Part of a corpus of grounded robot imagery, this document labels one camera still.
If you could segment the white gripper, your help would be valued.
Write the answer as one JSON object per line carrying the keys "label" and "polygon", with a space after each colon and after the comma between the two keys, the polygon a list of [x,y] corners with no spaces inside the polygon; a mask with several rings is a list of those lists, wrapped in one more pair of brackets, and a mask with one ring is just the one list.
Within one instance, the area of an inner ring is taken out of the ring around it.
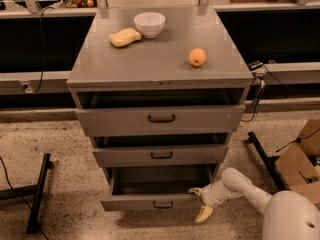
{"label": "white gripper", "polygon": [[202,223],[211,216],[213,212],[212,207],[218,207],[229,197],[230,190],[219,180],[205,186],[203,189],[198,187],[190,188],[188,193],[201,196],[206,204],[200,207],[200,212],[195,219],[196,223]]}

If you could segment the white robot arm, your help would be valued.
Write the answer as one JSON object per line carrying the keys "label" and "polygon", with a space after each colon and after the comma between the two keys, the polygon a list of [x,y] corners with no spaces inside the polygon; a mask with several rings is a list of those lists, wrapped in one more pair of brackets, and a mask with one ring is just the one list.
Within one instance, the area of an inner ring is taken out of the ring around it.
{"label": "white robot arm", "polygon": [[226,168],[217,182],[188,192],[202,199],[197,223],[224,201],[244,197],[263,215],[262,240],[320,240],[320,212],[309,199],[288,190],[271,195],[235,168]]}

